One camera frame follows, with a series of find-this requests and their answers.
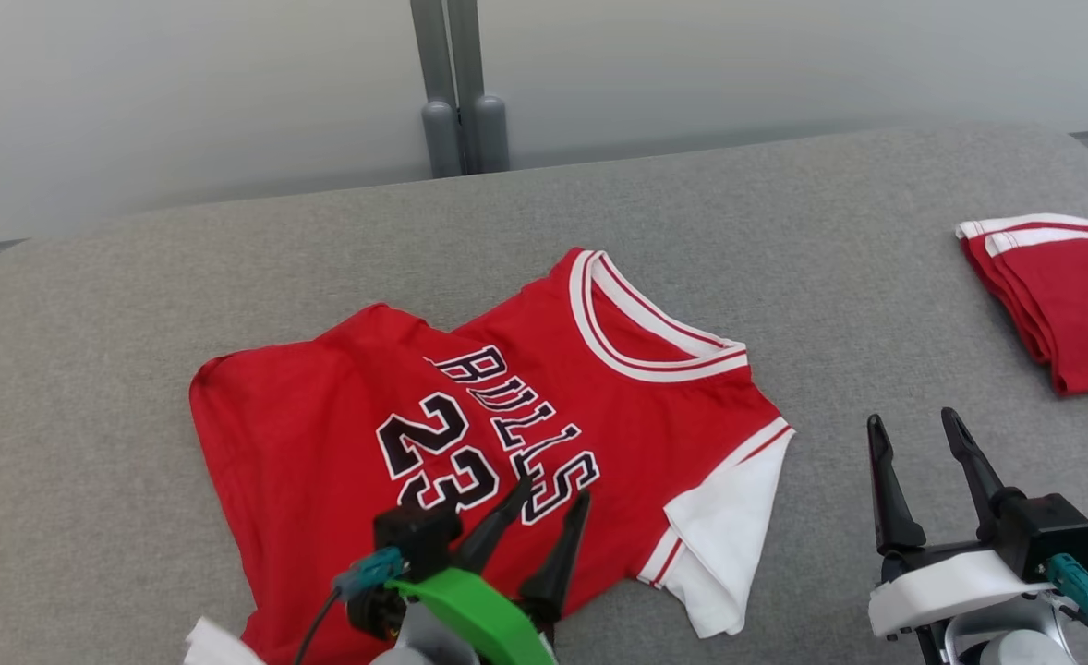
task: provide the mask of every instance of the white cloth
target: white cloth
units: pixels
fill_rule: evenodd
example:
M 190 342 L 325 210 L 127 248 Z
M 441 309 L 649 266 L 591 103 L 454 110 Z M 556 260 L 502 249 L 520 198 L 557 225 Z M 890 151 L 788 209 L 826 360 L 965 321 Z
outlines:
M 246 644 L 207 616 L 186 636 L 184 665 L 265 665 Z

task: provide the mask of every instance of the black cable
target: black cable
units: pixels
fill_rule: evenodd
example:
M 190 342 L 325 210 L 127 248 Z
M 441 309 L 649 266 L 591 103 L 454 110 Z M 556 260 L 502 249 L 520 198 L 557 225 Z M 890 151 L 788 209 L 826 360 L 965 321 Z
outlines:
M 1068 605 L 1059 605 L 1058 609 L 1062 614 L 1068 616 L 1068 618 L 1071 618 L 1073 621 L 1080 621 L 1081 624 L 1085 624 L 1085 619 L 1081 619 L 1081 615 L 1078 614 L 1077 611 L 1073 609 L 1071 606 L 1068 606 Z
M 310 624 L 310 630 L 307 631 L 307 637 L 302 638 L 302 646 L 298 648 L 298 654 L 294 656 L 294 665 L 302 665 L 302 658 L 307 656 L 307 649 L 310 649 L 310 640 L 314 639 L 314 632 L 319 630 L 319 624 L 326 617 L 326 613 L 334 605 L 334 602 L 338 600 L 338 596 L 343 594 L 343 589 L 334 587 L 333 592 L 330 592 L 330 598 L 323 603 L 323 608 L 319 611 L 319 615 L 314 616 L 314 623 Z

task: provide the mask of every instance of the folded red shorts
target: folded red shorts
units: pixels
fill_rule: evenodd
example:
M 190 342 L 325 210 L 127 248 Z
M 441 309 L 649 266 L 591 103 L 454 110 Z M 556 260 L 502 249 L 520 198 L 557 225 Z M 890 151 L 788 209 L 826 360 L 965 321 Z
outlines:
M 1029 229 L 1079 229 L 1088 231 L 1088 219 L 1055 214 L 1029 214 L 1013 218 L 975 220 L 959 224 L 955 235 L 962 239 L 963 253 L 966 254 L 976 276 L 984 287 L 1000 299 L 1007 308 L 1013 323 L 1030 356 L 1040 364 L 1054 361 L 1055 348 L 1052 346 L 1052 333 L 1048 322 L 1042 318 L 1041 308 L 1026 290 L 1023 282 L 1014 274 L 997 268 L 997 261 L 987 251 L 987 237 L 993 233 L 1005 231 L 1023 231 Z
M 969 227 L 967 224 L 978 224 Z M 976 273 L 1047 353 L 1059 394 L 1088 392 L 1088 220 L 1029 215 L 961 226 Z

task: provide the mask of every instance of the gray fabric surface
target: gray fabric surface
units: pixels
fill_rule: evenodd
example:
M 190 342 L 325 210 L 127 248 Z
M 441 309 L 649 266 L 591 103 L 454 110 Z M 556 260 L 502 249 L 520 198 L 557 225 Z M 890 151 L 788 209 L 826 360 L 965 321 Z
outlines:
M 675 599 L 627 582 L 561 624 L 562 662 L 920 662 L 865 618 L 869 412 L 934 542 L 975 527 L 942 406 L 1005 481 L 1088 514 L 1088 396 L 1054 396 L 952 234 L 1031 211 L 1088 217 L 1088 150 L 966 125 L 193 207 L 24 243 L 0 256 L 0 664 L 178 662 L 199 614 L 243 626 L 251 598 L 186 405 L 207 358 L 374 300 L 450 328 L 573 245 L 745 341 L 799 434 L 742 635 L 697 640 Z

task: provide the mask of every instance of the bulls jersey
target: bulls jersey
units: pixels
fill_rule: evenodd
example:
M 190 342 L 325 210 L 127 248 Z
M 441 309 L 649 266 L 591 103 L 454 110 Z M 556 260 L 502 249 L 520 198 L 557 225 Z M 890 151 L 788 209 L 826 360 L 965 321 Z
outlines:
M 336 574 L 397 503 L 456 503 L 471 529 L 530 476 L 485 568 L 539 568 L 579 490 L 592 510 L 566 613 L 623 577 L 669 589 L 701 636 L 735 632 L 792 429 L 745 345 L 671 320 L 604 253 L 454 332 L 379 304 L 320 337 L 211 359 L 190 401 L 257 611 L 244 641 L 288 662 Z M 310 662 L 384 644 L 327 616 Z

